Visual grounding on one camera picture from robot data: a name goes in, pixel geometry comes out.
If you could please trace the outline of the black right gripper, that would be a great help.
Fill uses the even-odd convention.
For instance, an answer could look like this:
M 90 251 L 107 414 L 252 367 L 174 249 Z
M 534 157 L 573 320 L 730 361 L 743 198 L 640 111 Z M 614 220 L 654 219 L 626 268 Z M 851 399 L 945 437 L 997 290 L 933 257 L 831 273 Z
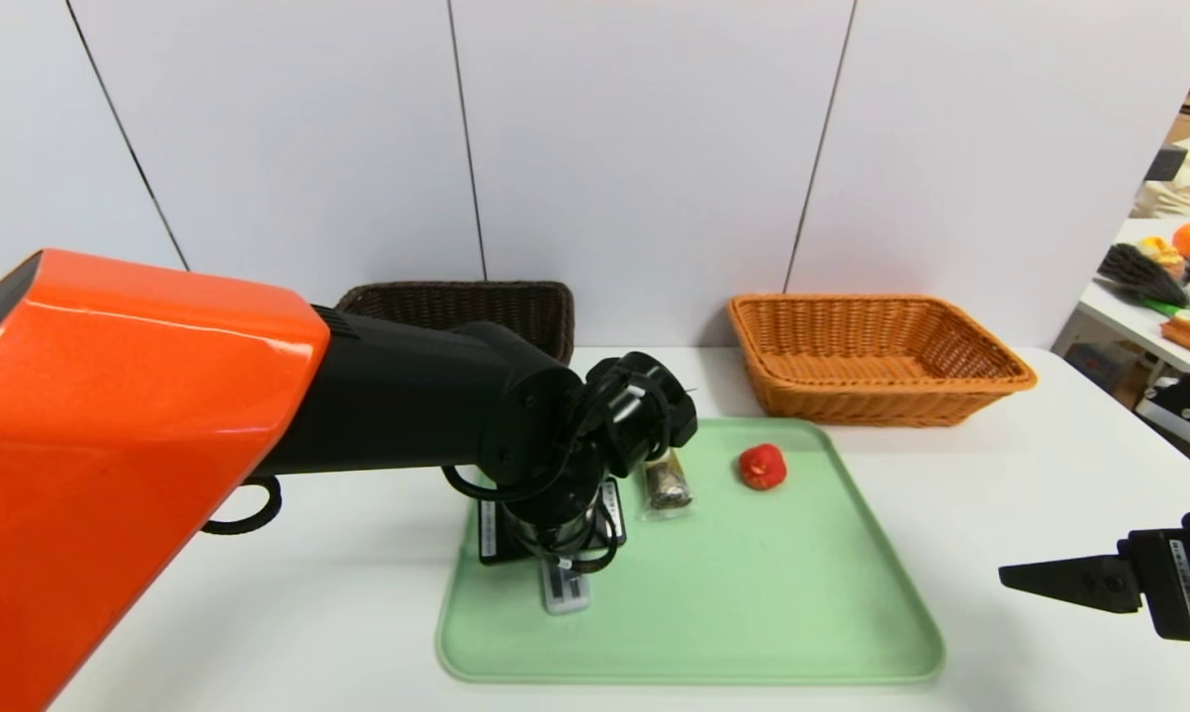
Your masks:
M 1155 635 L 1190 643 L 1190 513 L 1178 527 L 1136 530 L 1116 552 L 998 568 L 1014 591 L 1114 614 L 1150 612 Z

